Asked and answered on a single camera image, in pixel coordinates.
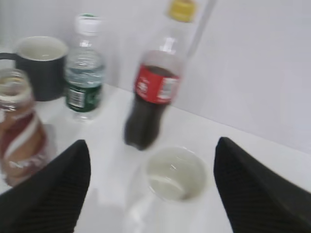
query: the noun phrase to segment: green label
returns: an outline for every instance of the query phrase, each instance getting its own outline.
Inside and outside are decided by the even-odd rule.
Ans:
[[[67,84],[66,105],[79,113],[87,113],[96,109],[102,98],[102,86],[79,87]]]

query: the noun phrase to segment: cola bottle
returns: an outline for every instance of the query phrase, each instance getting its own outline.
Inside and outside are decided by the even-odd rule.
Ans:
[[[35,112],[26,73],[0,71],[0,165],[10,186],[29,178],[48,161],[48,138]]]
[[[134,84],[135,99],[126,122],[124,140],[139,150],[157,138],[162,115],[177,93],[187,55],[186,36],[195,12],[190,0],[174,0],[170,24],[151,42]]]

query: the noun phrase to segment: dark liquid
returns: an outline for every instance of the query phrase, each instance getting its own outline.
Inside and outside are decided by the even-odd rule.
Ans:
[[[170,71],[160,67],[148,66],[146,68],[154,74],[167,78],[175,76]],[[132,113],[125,125],[125,143],[139,150],[149,147],[159,134],[161,118],[169,104],[147,102],[135,93]]]

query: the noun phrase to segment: white bottle cap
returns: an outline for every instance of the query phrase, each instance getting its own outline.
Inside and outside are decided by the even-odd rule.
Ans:
[[[92,14],[82,14],[76,18],[77,33],[82,35],[97,35],[101,24],[102,20]]]

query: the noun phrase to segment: table surface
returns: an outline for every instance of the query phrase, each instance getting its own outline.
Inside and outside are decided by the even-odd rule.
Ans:
[[[221,136],[231,138],[274,172],[311,192],[311,155],[174,107],[165,112],[160,135],[148,150],[126,146],[123,127],[132,101],[132,93],[106,85],[101,113],[90,123],[71,120],[63,98],[37,103],[37,112],[55,142],[56,154],[77,139],[86,140],[89,147],[92,176],[76,233],[121,233],[126,190],[133,173],[156,151],[171,146],[193,151],[209,168],[210,182],[191,231],[232,232],[212,174],[215,147]],[[0,184],[0,192],[6,189]]]

